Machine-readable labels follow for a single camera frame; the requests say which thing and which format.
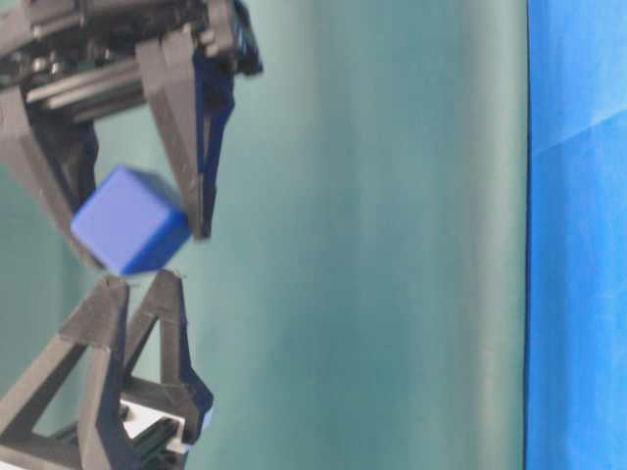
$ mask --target gripper jaw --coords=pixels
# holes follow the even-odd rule
[[[70,229],[95,187],[98,142],[91,123],[31,125],[20,88],[0,92],[0,160],[30,192],[85,263],[99,262]]]
[[[140,44],[137,62],[194,238],[208,238],[233,77],[198,55],[188,31]]]
[[[161,384],[132,377],[132,370],[157,322],[161,326]],[[122,397],[183,417],[182,443],[195,444],[214,405],[214,396],[192,367],[183,286],[173,273],[157,274],[130,321],[126,341]]]
[[[184,468],[214,399],[191,367],[180,279],[159,273],[126,330],[128,295],[122,279],[100,282],[0,400],[0,462],[25,470]],[[158,321],[162,381],[156,384],[131,373]],[[35,424],[87,350],[78,422],[52,437],[35,434]]]

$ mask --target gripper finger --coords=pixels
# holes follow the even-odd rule
[[[73,237],[71,222],[91,195],[98,144],[91,123],[31,125],[19,87],[0,93],[0,160],[46,211],[86,264],[99,262]]]

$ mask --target teal backdrop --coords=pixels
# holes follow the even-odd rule
[[[214,239],[170,266],[217,396],[190,468],[522,468],[525,2],[249,4],[266,72],[238,83]],[[100,179],[169,175],[145,109],[98,130]],[[101,274],[4,169],[0,196],[4,392]]]

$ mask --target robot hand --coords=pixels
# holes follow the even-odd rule
[[[211,236],[233,78],[263,70],[239,0],[23,0],[0,20],[0,159],[86,262],[94,120],[148,103],[196,240]]]

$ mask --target black plastic bracket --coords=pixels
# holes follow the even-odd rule
[[[185,454],[167,447],[175,423],[162,419],[131,439],[121,405],[133,402],[180,418],[186,445],[200,437],[214,398],[191,366],[182,284],[173,273],[161,271],[126,332],[128,297],[122,279],[101,281],[0,400],[0,461],[26,470],[184,467]],[[161,384],[132,376],[158,321]],[[52,437],[35,434],[35,424],[87,349],[91,357],[78,422]]]

